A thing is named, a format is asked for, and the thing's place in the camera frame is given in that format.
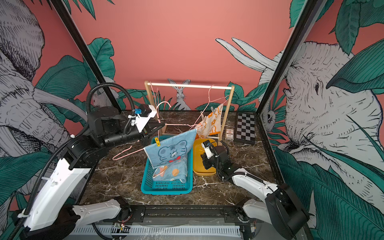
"yellow clothespin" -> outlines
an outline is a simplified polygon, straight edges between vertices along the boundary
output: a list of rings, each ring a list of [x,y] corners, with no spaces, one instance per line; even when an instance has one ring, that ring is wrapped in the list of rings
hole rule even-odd
[[[157,146],[160,147],[160,141],[157,137],[155,137],[155,141],[156,141]]]

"white rabbit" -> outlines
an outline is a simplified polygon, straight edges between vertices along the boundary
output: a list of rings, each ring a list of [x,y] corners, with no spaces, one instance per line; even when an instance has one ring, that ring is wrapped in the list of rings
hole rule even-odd
[[[170,84],[177,84],[175,81],[172,79],[167,79]],[[191,80],[187,79],[183,82],[183,84],[189,84]],[[185,95],[183,94],[183,89],[184,87],[178,88],[178,87],[173,87],[174,89],[177,90],[176,94],[176,106],[179,106],[178,110],[191,110],[191,108],[185,103],[184,98]]]

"checkered board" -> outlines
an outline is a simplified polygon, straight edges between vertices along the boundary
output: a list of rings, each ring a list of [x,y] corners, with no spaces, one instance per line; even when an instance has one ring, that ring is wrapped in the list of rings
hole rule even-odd
[[[237,125],[235,135],[235,141],[255,142],[255,115],[247,113],[237,113]]]

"wooden clothes rack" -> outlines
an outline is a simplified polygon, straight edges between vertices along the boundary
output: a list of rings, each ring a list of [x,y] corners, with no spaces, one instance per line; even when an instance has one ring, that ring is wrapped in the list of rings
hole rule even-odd
[[[149,81],[145,81],[144,82],[145,84],[145,89],[147,90],[147,94],[148,94],[148,99],[149,99],[149,102],[151,105],[153,105],[155,108],[156,108],[156,105],[155,105],[155,102],[153,101],[153,94],[152,94],[152,91],[149,89],[149,86],[168,86],[168,87],[184,87],[184,88],[211,88],[211,89],[225,89],[225,90],[230,90],[230,94],[229,94],[229,98],[228,98],[228,101],[227,101],[227,104],[226,104],[226,108],[225,108],[225,113],[224,113],[224,119],[223,119],[223,122],[222,122],[222,125],[221,125],[221,130],[220,130],[220,133],[218,135],[218,139],[221,141],[223,140],[223,132],[224,132],[224,127],[225,127],[225,122],[227,121],[227,116],[228,116],[228,112],[229,112],[229,108],[231,106],[231,101],[232,101],[232,96],[233,96],[233,92],[235,90],[235,86],[231,86],[231,87],[228,87],[228,86],[208,86],[208,85],[186,85],[186,84],[171,84],[171,83],[150,83]],[[166,127],[167,126],[164,126],[160,131],[160,135],[163,134],[163,132],[165,132],[166,130]]]

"cloth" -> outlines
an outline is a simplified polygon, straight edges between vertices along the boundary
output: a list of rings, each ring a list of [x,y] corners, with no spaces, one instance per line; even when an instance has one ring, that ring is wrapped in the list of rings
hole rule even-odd
[[[181,157],[187,156],[192,149],[195,136],[196,129],[192,129],[162,140],[160,147],[156,143],[144,147],[152,168],[173,164]]]
[[[186,156],[181,157],[175,163],[161,166],[153,173],[153,181],[173,181],[180,180],[186,183],[188,176],[188,160]]]
[[[209,115],[204,117],[200,123],[203,124],[195,126],[195,128],[199,128],[197,130],[197,135],[201,138],[206,138],[209,135],[215,135],[220,133],[221,130],[221,113],[223,111],[224,104],[220,104],[217,108],[215,108]]]

